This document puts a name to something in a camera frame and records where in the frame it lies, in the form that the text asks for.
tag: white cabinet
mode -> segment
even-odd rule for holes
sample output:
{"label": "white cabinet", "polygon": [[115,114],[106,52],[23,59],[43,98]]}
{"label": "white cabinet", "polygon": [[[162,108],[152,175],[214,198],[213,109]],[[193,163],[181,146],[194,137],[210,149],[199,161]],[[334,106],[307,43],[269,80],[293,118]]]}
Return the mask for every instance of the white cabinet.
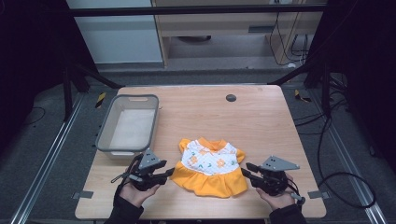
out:
{"label": "white cabinet", "polygon": [[[67,0],[70,8],[151,7],[149,0]],[[153,16],[75,17],[98,67],[162,63]]]}

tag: human hand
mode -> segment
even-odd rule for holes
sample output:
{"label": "human hand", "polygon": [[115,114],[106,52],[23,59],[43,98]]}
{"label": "human hand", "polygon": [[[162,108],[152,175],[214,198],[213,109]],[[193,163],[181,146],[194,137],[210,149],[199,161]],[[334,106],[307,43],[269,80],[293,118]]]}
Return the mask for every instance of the human hand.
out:
{"label": "human hand", "polygon": [[[288,175],[286,173],[286,177],[289,180],[293,180],[293,177],[291,177],[291,175]],[[291,193],[293,193],[293,191],[291,190],[291,188],[286,188],[285,191],[280,194],[280,195],[276,195],[276,196],[271,196],[267,193],[264,192],[264,190],[260,189],[260,188],[256,188],[256,191],[259,193],[260,197],[265,200],[266,202],[268,202],[272,208],[272,210],[276,210],[278,208],[284,208],[286,206],[292,205],[295,203],[294,199],[291,197]]]}
{"label": "human hand", "polygon": [[154,195],[160,185],[156,185],[146,191],[140,191],[134,187],[132,183],[128,183],[122,187],[120,197],[133,204],[136,207],[142,206],[142,203]]}

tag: clothing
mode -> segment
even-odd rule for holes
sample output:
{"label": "clothing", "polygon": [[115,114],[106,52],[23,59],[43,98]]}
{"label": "clothing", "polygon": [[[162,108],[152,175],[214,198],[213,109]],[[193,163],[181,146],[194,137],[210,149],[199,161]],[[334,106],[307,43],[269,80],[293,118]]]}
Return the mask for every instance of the clothing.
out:
{"label": "clothing", "polygon": [[[136,223],[143,213],[143,207],[137,208],[119,197],[119,207],[113,207],[110,218],[105,224]],[[305,218],[296,204],[276,209],[270,214],[271,224],[305,224]]]}
{"label": "clothing", "polygon": [[239,163],[245,152],[224,140],[182,139],[183,153],[170,179],[198,196],[229,198],[248,189]]}

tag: black device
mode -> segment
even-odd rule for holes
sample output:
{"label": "black device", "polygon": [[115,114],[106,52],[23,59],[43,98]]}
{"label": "black device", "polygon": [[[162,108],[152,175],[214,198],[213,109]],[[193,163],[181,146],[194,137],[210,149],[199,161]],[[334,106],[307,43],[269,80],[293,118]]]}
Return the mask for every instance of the black device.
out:
{"label": "black device", "polygon": [[[300,208],[305,202],[305,198],[300,196],[297,186],[288,179],[285,173],[286,170],[300,169],[299,165],[282,160],[276,156],[271,156],[260,166],[247,162],[247,170],[244,168],[241,169],[242,175],[250,179],[253,188],[260,188],[271,196],[283,194],[287,188],[291,188],[294,191],[291,197],[297,200],[297,205]],[[250,171],[260,173],[261,177],[253,175]]]}
{"label": "black device", "polygon": [[123,177],[119,189],[131,182],[140,191],[151,189],[157,184],[164,185],[168,176],[172,175],[175,168],[166,170],[162,174],[154,174],[154,171],[163,168],[166,161],[160,160],[149,148],[134,157],[128,169],[122,175],[117,176],[111,183]]}

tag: table surface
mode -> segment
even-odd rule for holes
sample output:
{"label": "table surface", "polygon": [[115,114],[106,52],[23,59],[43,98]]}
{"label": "table surface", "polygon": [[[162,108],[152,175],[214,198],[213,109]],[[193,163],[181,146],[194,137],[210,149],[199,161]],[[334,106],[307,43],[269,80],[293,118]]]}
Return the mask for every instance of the table surface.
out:
{"label": "table surface", "polygon": [[[191,140],[224,139],[246,152],[240,164],[262,164],[271,155],[300,165],[288,171],[306,203],[305,217],[324,217],[322,199],[309,199],[307,192],[318,190],[311,167],[295,129],[282,90],[278,86],[158,86],[122,88],[119,94],[155,94],[160,99],[157,132],[152,150],[167,164],[156,173],[173,168],[181,159],[178,143]],[[236,101],[228,102],[233,94]],[[131,160],[111,160],[97,151],[84,190],[93,191],[90,199],[80,198],[76,217],[106,219],[112,210],[114,191],[120,181],[110,180],[123,173]],[[172,180],[161,186],[143,206],[142,219],[180,218],[268,218],[270,206],[263,201],[247,179],[248,190],[228,199],[198,197]]]}

